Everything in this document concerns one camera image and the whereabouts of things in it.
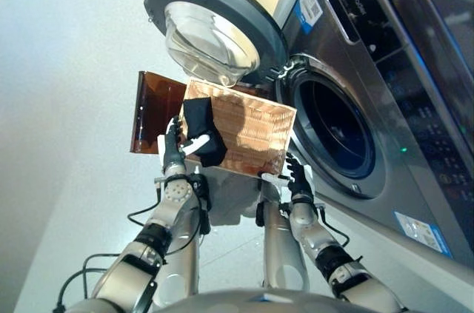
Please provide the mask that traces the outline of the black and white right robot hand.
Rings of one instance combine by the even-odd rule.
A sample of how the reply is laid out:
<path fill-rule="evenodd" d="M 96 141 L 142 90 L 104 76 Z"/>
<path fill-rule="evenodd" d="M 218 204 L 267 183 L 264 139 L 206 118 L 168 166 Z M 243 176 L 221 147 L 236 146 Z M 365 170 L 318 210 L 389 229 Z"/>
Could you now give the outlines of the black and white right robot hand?
<path fill-rule="evenodd" d="M 304 166 L 291 152 L 286 153 L 284 169 L 287 170 L 285 173 L 275 175 L 269 172 L 261 172 L 258 176 L 263 181 L 269 182 L 277 187 L 288 188 L 291 195 L 313 195 L 310 183 L 306 177 L 306 172 L 304 171 Z"/>

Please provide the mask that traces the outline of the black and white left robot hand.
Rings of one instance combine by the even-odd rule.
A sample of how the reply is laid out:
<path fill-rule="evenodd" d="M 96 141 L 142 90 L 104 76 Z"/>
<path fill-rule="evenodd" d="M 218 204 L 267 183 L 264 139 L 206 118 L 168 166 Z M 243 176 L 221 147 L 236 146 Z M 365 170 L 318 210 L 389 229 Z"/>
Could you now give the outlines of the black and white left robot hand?
<path fill-rule="evenodd" d="M 185 141 L 184 144 L 180 144 L 181 125 L 182 122 L 177 115 L 173 116 L 167 125 L 164 134 L 164 153 L 162 155 L 162 168 L 164 172 L 172 165 L 184 166 L 186 156 L 200 150 L 210 141 L 210 136 L 203 134 L 197 138 L 191 138 Z"/>

